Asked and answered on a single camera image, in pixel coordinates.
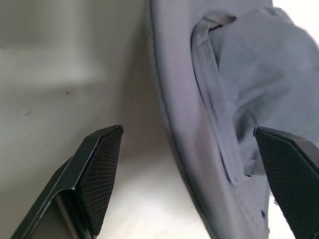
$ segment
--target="gray fabric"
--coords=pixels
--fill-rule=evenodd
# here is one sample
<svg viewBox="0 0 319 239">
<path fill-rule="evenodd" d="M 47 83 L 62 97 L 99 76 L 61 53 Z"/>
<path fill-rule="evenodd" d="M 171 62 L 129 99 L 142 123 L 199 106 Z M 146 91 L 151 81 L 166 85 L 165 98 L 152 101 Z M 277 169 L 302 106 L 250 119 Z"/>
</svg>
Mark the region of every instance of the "gray fabric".
<svg viewBox="0 0 319 239">
<path fill-rule="evenodd" d="M 261 176 L 242 177 L 241 187 L 236 190 L 241 197 L 233 195 L 231 189 L 235 186 L 227 179 L 198 90 L 190 40 L 194 27 L 210 12 L 222 10 L 239 17 L 250 10 L 272 6 L 271 1 L 150 0 L 148 3 L 151 50 L 164 118 L 178 153 L 176 161 L 180 172 L 210 236 L 214 239 L 267 238 L 268 183 Z M 255 194 L 255 188 L 262 193 Z M 238 200 L 258 210 L 243 209 Z"/>
<path fill-rule="evenodd" d="M 209 201 L 207 210 L 214 208 L 210 223 L 218 238 L 267 238 L 260 212 L 268 210 L 269 189 L 253 129 L 262 125 L 318 142 L 319 51 L 278 8 L 220 16 L 205 17 L 192 37 L 196 79 L 225 172 L 214 179 L 221 177 L 228 200 Z M 220 227 L 223 207 L 245 227 Z"/>
</svg>

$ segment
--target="gray cloth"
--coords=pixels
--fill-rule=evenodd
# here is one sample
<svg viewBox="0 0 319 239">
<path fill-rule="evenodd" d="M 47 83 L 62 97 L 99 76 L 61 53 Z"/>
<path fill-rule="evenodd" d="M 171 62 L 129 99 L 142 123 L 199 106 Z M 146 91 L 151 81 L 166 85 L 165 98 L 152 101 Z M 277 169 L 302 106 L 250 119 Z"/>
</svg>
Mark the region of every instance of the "gray cloth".
<svg viewBox="0 0 319 239">
<path fill-rule="evenodd" d="M 252 205 L 249 213 L 236 206 L 238 199 L 229 196 L 229 187 L 234 186 L 224 172 L 218 143 L 198 90 L 190 40 L 194 27 L 212 11 L 223 9 L 241 16 L 256 8 L 272 6 L 272 2 L 149 0 L 148 3 L 152 59 L 164 119 L 178 155 L 177 165 L 209 235 L 213 239 L 267 238 L 268 183 L 261 176 L 243 177 L 245 187 L 239 188 L 238 194 L 246 195 L 243 203 Z M 249 191 L 254 188 L 262 193 Z M 260 201 L 265 204 L 255 206 Z"/>
<path fill-rule="evenodd" d="M 205 17 L 193 33 L 192 56 L 225 172 L 214 177 L 224 181 L 230 201 L 208 203 L 219 206 L 210 223 L 221 239 L 267 238 L 260 220 L 260 210 L 268 210 L 267 178 L 253 129 L 262 125 L 318 142 L 318 48 L 282 10 L 262 8 L 238 19 L 222 12 Z M 223 207 L 245 227 L 215 224 Z"/>
<path fill-rule="evenodd" d="M 252 141 L 251 130 L 256 122 L 254 118 L 250 117 L 250 113 L 246 114 L 246 112 L 253 110 L 257 114 L 257 120 L 264 120 L 257 123 L 263 122 L 263 126 L 268 127 L 274 127 L 272 122 L 286 122 L 294 118 L 291 124 L 284 125 L 283 128 L 276 126 L 274 128 L 290 131 L 316 142 L 316 138 L 311 135 L 311 130 L 316 129 L 315 123 L 318 121 L 317 113 L 319 111 L 310 111 L 311 108 L 309 106 L 313 106 L 311 99 L 314 99 L 313 92 L 319 91 L 318 87 L 313 85 L 312 80 L 305 80 L 305 85 L 301 86 L 299 91 L 295 86 L 291 87 L 290 84 L 285 85 L 285 83 L 289 83 L 288 79 L 292 76 L 294 76 L 294 79 L 300 80 L 304 79 L 309 72 L 312 71 L 314 73 L 318 62 L 318 50 L 315 49 L 314 43 L 307 35 L 295 28 L 290 20 L 285 17 L 285 14 L 283 18 L 282 12 L 277 10 L 274 11 L 279 16 L 272 14 L 272 10 L 262 10 L 264 12 L 259 14 L 263 15 L 264 18 L 261 18 L 258 26 L 254 26 L 254 20 L 250 18 L 252 17 L 250 14 L 254 13 L 252 10 L 263 6 L 272 6 L 269 0 L 150 0 L 149 4 L 149 27 L 153 46 L 153 59 L 163 114 L 166 119 L 167 129 L 178 153 L 177 164 L 192 200 L 213 239 L 266 239 L 269 233 L 269 185 L 266 176 L 262 176 L 263 171 L 262 167 L 260 169 L 258 154 L 252 153 L 255 152 L 256 145 Z M 197 31 L 197 33 L 203 33 L 203 37 L 206 37 L 206 40 L 202 41 L 202 43 L 209 43 L 206 46 L 210 47 L 210 50 L 214 52 L 213 54 L 207 52 L 207 59 L 215 60 L 215 65 L 212 65 L 211 68 L 197 69 L 201 65 L 193 65 L 193 60 L 196 60 L 196 56 L 193 54 L 192 59 L 190 48 L 193 29 L 205 16 L 212 16 L 211 14 L 213 13 L 213 16 L 216 17 L 217 12 L 223 11 L 228 12 L 230 15 L 230 17 L 222 15 L 223 19 L 226 17 L 226 20 L 233 21 L 234 18 L 232 16 L 236 16 L 238 20 L 210 33 Z M 274 22 L 272 27 L 275 29 L 277 29 L 277 24 L 280 23 L 283 27 L 283 24 L 286 23 L 284 28 L 293 29 L 293 32 L 300 33 L 297 34 L 297 38 L 301 35 L 303 36 L 302 39 L 299 38 L 294 43 L 297 44 L 298 41 L 302 40 L 304 47 L 307 47 L 305 52 L 298 50 L 298 55 L 303 56 L 302 62 L 299 61 L 299 56 L 296 57 L 297 51 L 288 51 L 293 49 L 290 43 L 287 43 L 287 45 L 284 43 L 284 46 L 286 46 L 285 54 L 288 51 L 288 55 L 275 54 L 275 49 L 281 49 L 281 47 L 278 47 L 279 42 L 275 42 L 277 47 L 276 45 L 269 46 L 270 48 L 273 47 L 273 53 L 265 55 L 267 61 L 264 63 L 267 63 L 267 65 L 258 64 L 259 61 L 262 63 L 263 59 L 258 57 L 259 51 L 256 52 L 255 50 L 260 49 L 265 40 L 268 42 L 274 37 L 273 34 L 268 33 L 268 31 L 272 31 L 271 29 L 267 29 L 266 32 L 262 33 L 259 31 L 259 29 L 264 29 L 261 24 L 263 22 L 262 19 L 265 18 L 269 18 L 271 22 Z M 209 24 L 216 25 L 216 22 L 214 22 L 216 18 L 212 20 L 213 22 Z M 241 20 L 249 26 L 248 28 L 240 26 L 241 30 L 245 30 L 242 34 L 240 34 L 241 32 L 235 32 L 236 27 L 231 28 L 235 24 L 240 24 Z M 259 37 L 256 38 L 257 42 L 252 42 L 249 38 L 253 30 L 259 33 L 254 36 Z M 283 42 L 287 41 L 289 34 L 285 36 L 286 38 Z M 275 37 L 274 39 L 277 41 L 282 40 L 280 37 Z M 255 45 L 255 48 L 251 51 L 252 54 L 249 54 L 250 51 L 248 51 L 246 55 L 247 47 L 250 45 Z M 282 68 L 290 64 L 299 67 L 297 75 L 296 71 L 290 73 Z M 208 69 L 217 71 L 211 72 L 211 75 L 208 75 L 207 78 L 200 79 L 198 73 L 204 73 Z M 220 95 L 227 96 L 225 99 L 221 98 L 221 101 L 224 102 L 222 111 L 227 113 L 225 114 L 224 112 L 224 117 L 228 119 L 227 122 L 220 121 L 224 119 L 219 117 L 222 114 L 220 114 L 220 111 L 214 111 L 214 108 L 208 105 L 209 101 L 205 99 L 205 93 L 203 92 L 206 89 L 208 90 L 206 94 L 212 96 L 211 93 L 216 91 L 215 88 L 210 86 L 207 86 L 207 88 L 202 87 L 202 84 L 210 81 L 212 83 L 213 80 L 216 80 L 213 77 L 216 75 L 223 80 L 227 78 L 225 81 L 219 82 L 220 88 L 223 90 Z M 256 86 L 249 88 L 249 85 L 253 86 L 251 84 L 252 80 L 256 79 L 254 76 L 263 77 L 260 78 L 260 81 L 257 81 L 258 84 Z M 247 94 L 247 91 L 258 94 L 255 89 L 261 90 L 263 88 L 263 83 L 267 80 L 264 76 L 284 80 L 280 80 L 279 88 L 267 83 L 265 86 L 271 90 L 269 94 L 260 94 L 261 98 L 257 98 L 256 101 L 249 101 L 249 97 L 252 99 L 254 97 L 252 94 Z M 240 83 L 239 89 L 244 91 L 237 91 L 237 83 Z M 274 94 L 280 96 L 277 93 L 280 93 L 281 90 L 285 94 L 277 98 L 275 104 L 263 104 L 263 102 L 267 103 L 267 101 L 263 100 L 263 96 L 266 98 Z M 312 91 L 311 96 L 308 95 L 308 90 Z M 236 93 L 239 92 L 244 97 L 240 98 L 241 101 L 235 101 L 235 104 L 231 105 L 232 100 L 236 99 L 232 97 L 235 97 Z M 292 108 L 291 106 L 288 109 L 284 108 L 283 104 L 287 105 L 287 102 L 289 102 L 285 102 L 287 93 L 288 95 L 296 94 L 299 97 L 294 99 L 291 106 L 298 103 L 298 99 L 300 101 L 305 100 L 307 102 L 305 106 L 307 104 L 308 106 L 304 109 Z M 219 107 L 221 106 L 218 105 L 217 101 L 211 103 L 211 106 L 216 104 Z M 280 112 L 277 118 L 268 118 L 270 115 L 273 116 L 271 114 L 273 111 L 278 112 L 282 109 L 287 110 L 285 111 L 286 113 Z M 223 128 L 214 126 L 215 119 L 212 117 L 214 112 L 219 120 L 219 125 L 223 125 Z M 298 123 L 299 116 L 308 116 L 309 120 L 312 121 L 303 121 L 304 118 L 302 118 L 303 123 L 300 124 Z M 228 147 L 231 148 L 231 153 L 227 152 Z"/>
</svg>

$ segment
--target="textured rubber pad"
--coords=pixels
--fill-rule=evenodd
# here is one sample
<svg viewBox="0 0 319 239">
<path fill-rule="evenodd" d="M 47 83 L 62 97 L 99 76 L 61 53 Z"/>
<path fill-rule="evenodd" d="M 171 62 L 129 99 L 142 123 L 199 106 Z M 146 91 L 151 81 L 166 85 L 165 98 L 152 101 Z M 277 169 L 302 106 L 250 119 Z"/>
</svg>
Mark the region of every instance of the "textured rubber pad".
<svg viewBox="0 0 319 239">
<path fill-rule="evenodd" d="M 115 181 L 122 132 L 115 131 L 104 138 L 83 175 L 78 193 L 95 236 L 102 228 L 104 216 Z"/>
<path fill-rule="evenodd" d="M 319 238 L 319 150 L 301 137 L 259 127 L 270 188 L 296 239 Z"/>
</svg>

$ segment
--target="white wall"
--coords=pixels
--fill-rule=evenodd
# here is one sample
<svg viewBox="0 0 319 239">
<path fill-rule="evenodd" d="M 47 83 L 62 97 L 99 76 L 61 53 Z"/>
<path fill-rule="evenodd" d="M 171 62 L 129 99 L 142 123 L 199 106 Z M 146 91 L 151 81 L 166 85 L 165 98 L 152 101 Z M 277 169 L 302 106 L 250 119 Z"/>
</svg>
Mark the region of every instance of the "white wall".
<svg viewBox="0 0 319 239">
<path fill-rule="evenodd" d="M 143 11 L 143 0 L 1 2 L 2 239 L 83 138 L 113 124 L 125 134 L 99 238 L 208 238 L 160 121 Z"/>
<path fill-rule="evenodd" d="M 274 6 L 284 9 L 294 23 L 319 42 L 319 2 L 314 0 L 273 0 Z"/>
</svg>

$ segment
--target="white surface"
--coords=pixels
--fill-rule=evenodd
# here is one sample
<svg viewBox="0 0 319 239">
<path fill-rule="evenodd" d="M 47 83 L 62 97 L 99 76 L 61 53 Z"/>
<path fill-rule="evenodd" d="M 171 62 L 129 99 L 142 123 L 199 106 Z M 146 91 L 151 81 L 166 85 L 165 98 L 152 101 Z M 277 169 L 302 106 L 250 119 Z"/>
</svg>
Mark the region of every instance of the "white surface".
<svg viewBox="0 0 319 239">
<path fill-rule="evenodd" d="M 295 236 L 291 231 L 280 207 L 274 203 L 273 195 L 270 197 L 269 204 L 269 239 L 294 239 Z"/>
<path fill-rule="evenodd" d="M 318 39 L 312 4 L 276 3 Z M 125 134 L 99 238 L 209 238 L 160 121 L 143 7 L 143 0 L 1 2 L 1 238 L 12 235 L 86 135 L 119 123 Z M 271 207 L 271 215 L 271 238 L 288 239 L 276 234 L 280 213 Z"/>
</svg>

